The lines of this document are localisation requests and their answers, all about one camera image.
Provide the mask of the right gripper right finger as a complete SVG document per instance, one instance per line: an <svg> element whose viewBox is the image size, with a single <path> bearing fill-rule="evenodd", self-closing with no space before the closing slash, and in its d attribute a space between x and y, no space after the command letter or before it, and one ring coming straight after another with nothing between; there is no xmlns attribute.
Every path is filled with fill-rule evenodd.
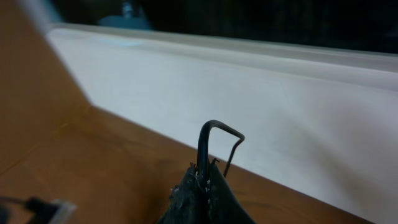
<svg viewBox="0 0 398 224"><path fill-rule="evenodd" d="M212 224L255 224L254 220L239 204L220 172L217 159L213 159L208 169L208 218Z"/></svg>

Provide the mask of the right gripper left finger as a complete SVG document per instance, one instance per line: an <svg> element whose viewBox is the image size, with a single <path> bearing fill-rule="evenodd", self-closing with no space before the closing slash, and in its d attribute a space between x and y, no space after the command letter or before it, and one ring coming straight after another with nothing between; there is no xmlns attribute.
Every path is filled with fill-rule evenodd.
<svg viewBox="0 0 398 224"><path fill-rule="evenodd" d="M205 223L205 194L198 182L197 166L190 164L181 182L169 197L169 206L158 224Z"/></svg>

